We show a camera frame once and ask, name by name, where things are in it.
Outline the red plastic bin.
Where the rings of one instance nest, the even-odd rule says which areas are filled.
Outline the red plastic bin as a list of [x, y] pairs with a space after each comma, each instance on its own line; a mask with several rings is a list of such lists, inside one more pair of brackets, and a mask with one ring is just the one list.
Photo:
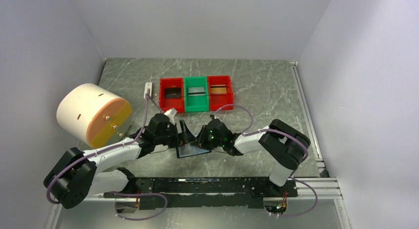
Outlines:
[[162, 78], [159, 85], [159, 106], [163, 111], [174, 108], [185, 112], [183, 78]]
[[234, 95], [230, 76], [207, 76], [209, 89], [209, 109], [218, 108], [234, 103]]

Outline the black leather card holder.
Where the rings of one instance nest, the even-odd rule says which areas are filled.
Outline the black leather card holder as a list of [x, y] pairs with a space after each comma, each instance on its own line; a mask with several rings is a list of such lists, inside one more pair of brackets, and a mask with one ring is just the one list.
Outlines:
[[190, 143], [183, 146], [179, 146], [176, 149], [176, 156], [179, 159], [208, 153], [211, 153], [211, 150], [203, 149]]

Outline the gold card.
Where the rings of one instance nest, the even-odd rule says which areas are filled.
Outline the gold card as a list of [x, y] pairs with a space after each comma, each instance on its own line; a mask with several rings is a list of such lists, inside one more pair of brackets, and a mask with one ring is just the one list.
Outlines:
[[210, 86], [210, 93], [212, 95], [227, 94], [227, 86], [226, 85], [211, 85]]

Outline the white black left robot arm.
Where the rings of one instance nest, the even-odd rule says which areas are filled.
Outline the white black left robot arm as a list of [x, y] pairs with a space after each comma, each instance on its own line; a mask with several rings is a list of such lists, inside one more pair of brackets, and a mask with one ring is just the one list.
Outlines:
[[68, 149], [43, 181], [46, 198], [71, 209], [90, 195], [119, 193], [131, 197], [141, 192], [137, 177], [123, 167], [111, 172], [109, 168], [144, 157], [158, 145], [179, 149], [195, 140], [183, 120], [176, 124], [165, 114], [155, 114], [148, 124], [117, 143], [87, 151]]

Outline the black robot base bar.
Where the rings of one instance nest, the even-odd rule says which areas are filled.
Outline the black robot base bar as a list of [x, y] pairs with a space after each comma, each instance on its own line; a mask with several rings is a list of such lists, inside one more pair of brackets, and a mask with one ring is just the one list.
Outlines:
[[297, 197], [296, 183], [288, 179], [276, 186], [268, 177], [236, 178], [138, 178], [122, 191], [105, 198], [132, 198], [140, 210], [193, 207], [235, 207], [263, 209], [267, 198]]

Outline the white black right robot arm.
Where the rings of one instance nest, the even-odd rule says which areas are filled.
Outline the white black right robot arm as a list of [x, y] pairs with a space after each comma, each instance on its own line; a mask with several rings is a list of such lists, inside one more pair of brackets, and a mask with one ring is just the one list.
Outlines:
[[231, 156], [242, 156], [252, 151], [265, 151], [276, 163], [269, 174], [267, 191], [279, 196], [286, 189], [286, 181], [308, 157], [309, 138], [285, 122], [274, 119], [268, 126], [249, 133], [233, 133], [219, 119], [204, 125], [192, 145], [205, 150], [221, 147]]

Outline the green plastic bin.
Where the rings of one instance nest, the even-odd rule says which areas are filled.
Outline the green plastic bin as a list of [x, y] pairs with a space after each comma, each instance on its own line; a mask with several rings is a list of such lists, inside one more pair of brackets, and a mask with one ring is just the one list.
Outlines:
[[184, 77], [185, 112], [209, 111], [209, 91], [207, 77]]

